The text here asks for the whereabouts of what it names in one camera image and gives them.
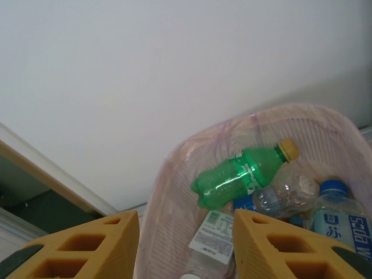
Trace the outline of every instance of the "trash bin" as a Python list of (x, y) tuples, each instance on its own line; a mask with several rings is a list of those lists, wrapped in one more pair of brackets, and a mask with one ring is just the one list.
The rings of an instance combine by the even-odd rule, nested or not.
[(191, 254), (192, 237), (207, 214), (190, 190), (202, 171), (247, 146), (273, 146), (291, 137), (317, 181), (338, 176), (372, 216), (372, 150), (355, 125), (323, 106), (293, 104), (244, 115), (197, 133), (165, 160), (148, 203), (139, 240), (138, 279), (178, 279)]

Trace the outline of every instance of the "yellow plastic object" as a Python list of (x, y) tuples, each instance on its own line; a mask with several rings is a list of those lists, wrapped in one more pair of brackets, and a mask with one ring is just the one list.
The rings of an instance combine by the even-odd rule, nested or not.
[(44, 247), (7, 279), (132, 278), (140, 225), (137, 211), (121, 212), (29, 242)]
[(345, 244), (245, 209), (232, 228), (239, 279), (362, 279), (331, 247)]
[(285, 138), (278, 143), (278, 146), (288, 163), (300, 157), (300, 152), (291, 138)]

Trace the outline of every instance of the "green plastic bottle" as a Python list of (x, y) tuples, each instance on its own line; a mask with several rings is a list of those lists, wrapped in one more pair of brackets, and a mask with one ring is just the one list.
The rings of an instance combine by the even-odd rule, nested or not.
[(297, 147), (290, 138), (274, 148), (246, 148), (214, 169), (201, 173), (192, 182), (191, 189), (199, 194), (199, 206), (219, 209), (247, 195), (248, 190), (267, 186), (283, 163), (298, 156)]

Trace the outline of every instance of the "green bottle label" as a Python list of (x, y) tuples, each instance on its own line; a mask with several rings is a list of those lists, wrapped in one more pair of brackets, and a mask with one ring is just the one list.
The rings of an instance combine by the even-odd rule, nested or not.
[(247, 190), (260, 189), (262, 186), (258, 183), (253, 174), (255, 168), (250, 167), (248, 164), (248, 156), (249, 154), (244, 154), (243, 156), (243, 153), (240, 152), (228, 161), (235, 166), (235, 169), (237, 170), (237, 178), (240, 178), (243, 181)]

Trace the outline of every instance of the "bottle label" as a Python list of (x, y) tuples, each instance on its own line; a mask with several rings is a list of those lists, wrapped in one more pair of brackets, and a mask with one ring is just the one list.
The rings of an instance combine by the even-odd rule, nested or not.
[(233, 217), (210, 211), (199, 227), (189, 248), (228, 264), (233, 254)]
[(337, 239), (372, 262), (372, 225), (361, 216), (321, 210), (314, 216), (313, 231)]
[(233, 158), (228, 160), (234, 164), (238, 177), (243, 181), (250, 195), (255, 189), (260, 189), (262, 186), (257, 182), (256, 177), (253, 175), (251, 167), (249, 167), (246, 158), (242, 155), (242, 152), (236, 154)]

